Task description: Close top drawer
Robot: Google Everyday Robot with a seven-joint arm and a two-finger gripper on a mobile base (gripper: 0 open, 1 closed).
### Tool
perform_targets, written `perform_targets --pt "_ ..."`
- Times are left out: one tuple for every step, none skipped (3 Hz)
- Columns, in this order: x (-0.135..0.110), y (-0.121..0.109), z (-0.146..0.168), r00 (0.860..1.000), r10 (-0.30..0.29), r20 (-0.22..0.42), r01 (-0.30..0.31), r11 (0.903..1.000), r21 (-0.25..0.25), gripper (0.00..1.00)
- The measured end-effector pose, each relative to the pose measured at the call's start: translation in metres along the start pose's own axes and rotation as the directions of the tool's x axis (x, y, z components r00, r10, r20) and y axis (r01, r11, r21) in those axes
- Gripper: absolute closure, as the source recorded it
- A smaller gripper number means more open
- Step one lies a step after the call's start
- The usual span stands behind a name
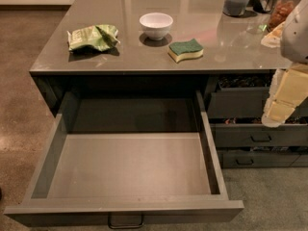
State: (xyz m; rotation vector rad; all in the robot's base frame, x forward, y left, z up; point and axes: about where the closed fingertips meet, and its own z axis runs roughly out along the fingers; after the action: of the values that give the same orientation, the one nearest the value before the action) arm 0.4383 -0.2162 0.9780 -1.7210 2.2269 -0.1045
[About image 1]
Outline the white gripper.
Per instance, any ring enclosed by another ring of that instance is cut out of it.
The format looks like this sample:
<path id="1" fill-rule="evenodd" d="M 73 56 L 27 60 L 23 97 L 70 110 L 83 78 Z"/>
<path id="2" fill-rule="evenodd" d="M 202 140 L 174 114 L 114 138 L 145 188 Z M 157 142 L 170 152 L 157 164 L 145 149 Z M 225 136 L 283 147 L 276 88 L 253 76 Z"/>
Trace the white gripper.
<path id="1" fill-rule="evenodd" d="M 308 97 L 308 65 L 292 63 L 272 76 L 263 118 L 267 123 L 284 123 Z"/>

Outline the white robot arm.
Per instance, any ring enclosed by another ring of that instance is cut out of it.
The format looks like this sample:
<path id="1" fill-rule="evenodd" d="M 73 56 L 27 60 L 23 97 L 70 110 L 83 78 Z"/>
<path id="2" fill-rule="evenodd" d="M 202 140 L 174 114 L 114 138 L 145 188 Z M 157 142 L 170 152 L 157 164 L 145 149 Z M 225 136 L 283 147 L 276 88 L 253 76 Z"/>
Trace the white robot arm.
<path id="1" fill-rule="evenodd" d="M 272 77 L 262 115 L 270 128 L 283 124 L 308 97 L 308 0 L 301 0 L 284 22 L 280 51 L 292 64 Z"/>

